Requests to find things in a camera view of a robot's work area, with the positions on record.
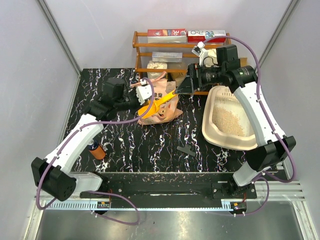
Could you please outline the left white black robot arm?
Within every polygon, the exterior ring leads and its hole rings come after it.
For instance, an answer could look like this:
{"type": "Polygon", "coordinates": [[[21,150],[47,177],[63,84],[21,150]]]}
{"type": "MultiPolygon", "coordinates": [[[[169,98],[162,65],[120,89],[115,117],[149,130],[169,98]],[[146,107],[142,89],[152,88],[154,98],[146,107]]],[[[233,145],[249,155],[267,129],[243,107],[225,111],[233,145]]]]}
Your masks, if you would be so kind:
{"type": "Polygon", "coordinates": [[[35,158],[31,170],[37,191],[44,191],[59,201],[72,194],[91,191],[102,198],[108,193],[108,185],[96,172],[72,174],[71,169],[79,155],[106,125],[114,124],[120,111],[133,111],[142,107],[152,95],[150,85],[127,89],[121,78],[109,78],[105,89],[87,107],[77,125],[68,136],[44,159],[35,158]]]}

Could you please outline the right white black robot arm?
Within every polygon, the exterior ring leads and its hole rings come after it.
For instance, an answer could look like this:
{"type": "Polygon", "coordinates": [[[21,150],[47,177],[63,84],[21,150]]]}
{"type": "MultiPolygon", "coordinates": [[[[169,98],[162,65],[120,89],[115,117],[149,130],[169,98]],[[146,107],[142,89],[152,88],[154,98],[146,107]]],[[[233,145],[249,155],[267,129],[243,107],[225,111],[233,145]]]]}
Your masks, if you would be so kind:
{"type": "Polygon", "coordinates": [[[229,196],[239,198],[269,168],[286,158],[293,160],[291,151],[296,140],[279,127],[261,90],[260,70],[250,65],[241,66],[236,45],[216,48],[217,65],[212,66],[205,65],[209,54],[202,41],[192,52],[199,57],[199,63],[188,65],[186,76],[175,92],[189,95],[210,85],[228,87],[243,107],[255,135],[257,147],[246,152],[245,163],[222,187],[229,196]]]}

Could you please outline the pink cat litter bag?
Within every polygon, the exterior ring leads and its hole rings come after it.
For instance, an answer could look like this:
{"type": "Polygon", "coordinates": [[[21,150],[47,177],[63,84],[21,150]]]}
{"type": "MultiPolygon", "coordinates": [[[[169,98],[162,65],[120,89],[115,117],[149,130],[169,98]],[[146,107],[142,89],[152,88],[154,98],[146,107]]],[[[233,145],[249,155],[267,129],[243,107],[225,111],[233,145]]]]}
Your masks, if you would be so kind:
{"type": "MultiPolygon", "coordinates": [[[[157,80],[152,83],[156,100],[165,97],[167,94],[176,89],[176,82],[168,81],[165,74],[162,74],[160,72],[149,72],[147,75],[151,80],[157,80]]],[[[183,113],[180,109],[177,108],[178,101],[179,96],[177,95],[161,104],[159,106],[159,111],[156,114],[139,119],[138,124],[146,126],[171,122],[173,119],[179,117],[183,113]]]]}

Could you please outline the yellow plastic litter scoop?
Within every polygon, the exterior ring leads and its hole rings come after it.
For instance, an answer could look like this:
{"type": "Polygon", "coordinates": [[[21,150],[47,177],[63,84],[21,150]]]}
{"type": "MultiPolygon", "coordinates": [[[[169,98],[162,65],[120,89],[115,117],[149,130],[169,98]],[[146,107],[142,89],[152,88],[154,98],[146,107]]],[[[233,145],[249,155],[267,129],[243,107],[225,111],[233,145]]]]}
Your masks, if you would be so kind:
{"type": "Polygon", "coordinates": [[[174,97],[177,97],[178,94],[175,94],[175,91],[171,91],[170,93],[168,93],[167,95],[161,97],[158,100],[154,100],[153,103],[149,103],[146,106],[143,106],[142,108],[140,108],[137,113],[139,116],[142,116],[144,114],[144,116],[142,117],[143,119],[148,118],[154,114],[156,114],[159,110],[160,110],[160,106],[166,102],[168,102],[169,100],[171,100],[174,97]]]}

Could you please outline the black bag clip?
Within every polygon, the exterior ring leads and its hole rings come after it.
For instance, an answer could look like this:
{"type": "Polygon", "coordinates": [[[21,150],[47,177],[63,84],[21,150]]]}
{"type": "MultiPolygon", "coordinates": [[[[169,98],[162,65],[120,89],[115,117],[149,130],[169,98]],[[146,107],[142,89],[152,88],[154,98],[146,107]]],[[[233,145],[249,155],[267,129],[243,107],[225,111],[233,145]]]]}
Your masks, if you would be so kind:
{"type": "Polygon", "coordinates": [[[196,156],[196,153],[191,150],[191,146],[188,144],[185,144],[184,146],[177,146],[176,148],[178,151],[181,151],[182,153],[185,153],[187,155],[190,155],[192,157],[196,156]]]}

